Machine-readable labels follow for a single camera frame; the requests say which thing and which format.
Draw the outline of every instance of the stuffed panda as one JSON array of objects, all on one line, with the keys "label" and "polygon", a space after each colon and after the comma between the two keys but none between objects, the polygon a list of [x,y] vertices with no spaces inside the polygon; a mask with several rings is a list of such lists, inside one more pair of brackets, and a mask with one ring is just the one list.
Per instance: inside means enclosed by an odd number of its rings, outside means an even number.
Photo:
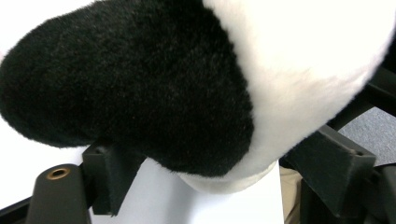
[{"label": "stuffed panda", "polygon": [[55,147],[99,137],[231,193],[333,118],[387,53],[394,0],[105,0],[0,67],[0,113]]}]

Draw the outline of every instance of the black bracket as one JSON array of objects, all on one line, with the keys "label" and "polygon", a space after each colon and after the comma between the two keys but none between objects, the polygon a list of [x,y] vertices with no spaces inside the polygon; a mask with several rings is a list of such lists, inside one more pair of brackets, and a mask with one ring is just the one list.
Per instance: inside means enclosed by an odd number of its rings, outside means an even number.
[{"label": "black bracket", "polygon": [[96,215],[116,216],[146,159],[100,139],[82,154],[81,167],[63,164],[43,172],[35,182],[27,224],[91,223]]}]

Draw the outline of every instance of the white surface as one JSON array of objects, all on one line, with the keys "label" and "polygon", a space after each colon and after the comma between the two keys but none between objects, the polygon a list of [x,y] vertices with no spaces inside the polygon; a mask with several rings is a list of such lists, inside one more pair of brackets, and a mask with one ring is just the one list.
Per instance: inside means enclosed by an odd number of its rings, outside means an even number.
[{"label": "white surface", "polygon": [[177,175],[147,160],[117,217],[92,216],[94,224],[277,224],[283,222],[278,165],[241,192],[198,192]]},{"label": "white surface", "polygon": [[[0,54],[44,20],[92,0],[1,0]],[[35,178],[51,166],[81,163],[84,147],[60,150],[29,141],[0,119],[0,209],[30,197]],[[175,174],[145,161],[117,217],[92,223],[283,223],[278,167],[253,187],[232,195],[199,193]]]}]

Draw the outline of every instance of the white fur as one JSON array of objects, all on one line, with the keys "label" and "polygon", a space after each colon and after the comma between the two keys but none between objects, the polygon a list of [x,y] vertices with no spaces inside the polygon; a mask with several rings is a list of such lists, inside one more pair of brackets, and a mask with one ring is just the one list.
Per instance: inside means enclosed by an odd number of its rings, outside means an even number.
[{"label": "white fur", "polygon": [[383,60],[394,0],[204,0],[234,44],[253,103],[249,153],[223,178],[258,174],[333,118]]}]

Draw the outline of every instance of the black fur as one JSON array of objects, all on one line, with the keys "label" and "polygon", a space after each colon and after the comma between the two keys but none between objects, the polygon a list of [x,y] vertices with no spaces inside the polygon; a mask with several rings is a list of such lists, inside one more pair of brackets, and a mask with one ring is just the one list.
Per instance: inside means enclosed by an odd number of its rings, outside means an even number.
[{"label": "black fur", "polygon": [[102,136],[170,170],[218,176],[248,151],[246,86],[201,1],[109,0],[20,41],[0,68],[0,111],[45,144]]}]

